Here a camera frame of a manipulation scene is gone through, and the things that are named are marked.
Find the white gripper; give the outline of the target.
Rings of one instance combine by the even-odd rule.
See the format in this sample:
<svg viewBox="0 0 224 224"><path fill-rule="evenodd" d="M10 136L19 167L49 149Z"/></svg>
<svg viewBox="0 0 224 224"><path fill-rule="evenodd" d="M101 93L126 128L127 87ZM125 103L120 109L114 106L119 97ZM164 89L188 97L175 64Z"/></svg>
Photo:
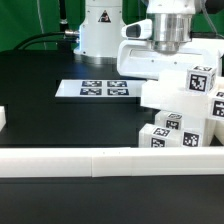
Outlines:
<svg viewBox="0 0 224 224"><path fill-rule="evenodd" d="M196 65L222 72L223 40L193 38L172 54L152 49L150 41L124 40L118 50L117 70L121 76L157 80L164 70L186 72Z"/></svg>

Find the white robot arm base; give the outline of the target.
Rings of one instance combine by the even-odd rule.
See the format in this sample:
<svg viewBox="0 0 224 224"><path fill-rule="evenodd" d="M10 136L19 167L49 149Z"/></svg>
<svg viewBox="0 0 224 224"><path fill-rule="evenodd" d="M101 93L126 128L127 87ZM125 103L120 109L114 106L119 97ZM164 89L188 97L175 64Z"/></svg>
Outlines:
<svg viewBox="0 0 224 224"><path fill-rule="evenodd" d="M125 26L122 6L123 0L85 0L85 19L79 26L79 44L74 50L77 61L116 63Z"/></svg>

